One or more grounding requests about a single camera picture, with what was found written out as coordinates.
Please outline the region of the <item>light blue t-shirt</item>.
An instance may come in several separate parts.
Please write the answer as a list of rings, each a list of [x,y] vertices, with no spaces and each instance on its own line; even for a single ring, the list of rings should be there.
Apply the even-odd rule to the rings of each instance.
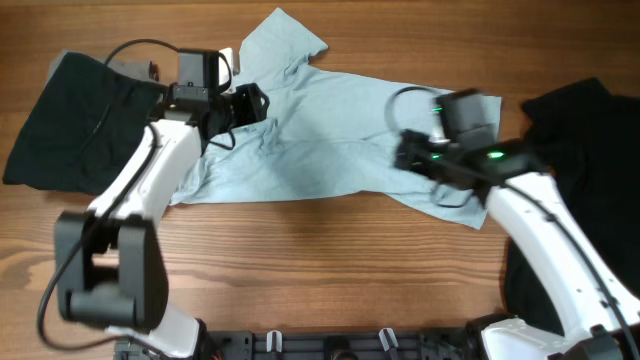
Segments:
[[[467,192],[394,167],[399,130],[430,133],[431,91],[406,83],[320,70],[327,44],[281,9],[242,42],[239,84],[268,96],[264,121],[234,130],[233,150],[207,148],[170,200],[244,203],[379,192],[423,213],[471,228],[486,212]]]

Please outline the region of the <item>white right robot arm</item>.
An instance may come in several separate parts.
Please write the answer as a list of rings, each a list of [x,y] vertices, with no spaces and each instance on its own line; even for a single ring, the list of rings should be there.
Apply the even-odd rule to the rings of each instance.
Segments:
[[[395,167],[468,190],[510,235],[552,302],[563,332],[516,316],[467,326],[467,359],[636,359],[639,300],[605,264],[526,145],[498,141],[475,89],[431,89],[430,134],[403,130]]]

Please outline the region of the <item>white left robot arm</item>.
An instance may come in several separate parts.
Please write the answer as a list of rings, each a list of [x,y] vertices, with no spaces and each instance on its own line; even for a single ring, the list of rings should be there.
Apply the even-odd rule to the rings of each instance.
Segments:
[[[136,151],[83,213],[55,225],[56,270],[41,299],[61,318],[107,332],[118,359],[218,359],[204,322],[171,305],[158,226],[172,194],[215,136],[265,119],[255,83],[236,86],[236,53],[180,48],[178,80],[154,105]]]

